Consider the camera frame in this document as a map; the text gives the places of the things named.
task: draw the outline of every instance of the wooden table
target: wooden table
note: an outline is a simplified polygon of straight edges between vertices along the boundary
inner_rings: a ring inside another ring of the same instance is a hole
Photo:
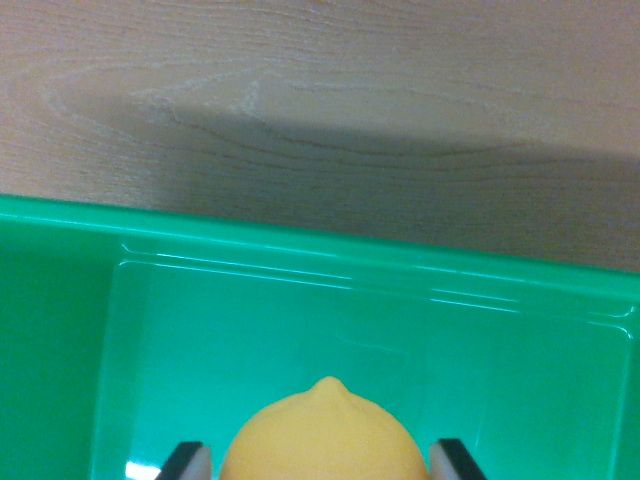
[[[8,0],[0,192],[640,271],[639,32],[635,1]]]

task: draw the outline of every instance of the yellow fruit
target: yellow fruit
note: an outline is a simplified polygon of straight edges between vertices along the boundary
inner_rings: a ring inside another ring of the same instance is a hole
[[[258,412],[240,430],[220,480],[426,480],[405,428],[327,377]]]

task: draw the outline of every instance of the green plastic bin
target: green plastic bin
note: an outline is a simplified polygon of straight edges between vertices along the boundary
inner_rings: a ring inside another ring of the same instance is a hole
[[[0,198],[0,478],[215,476],[326,376],[490,480],[640,478],[640,278],[250,224]]]

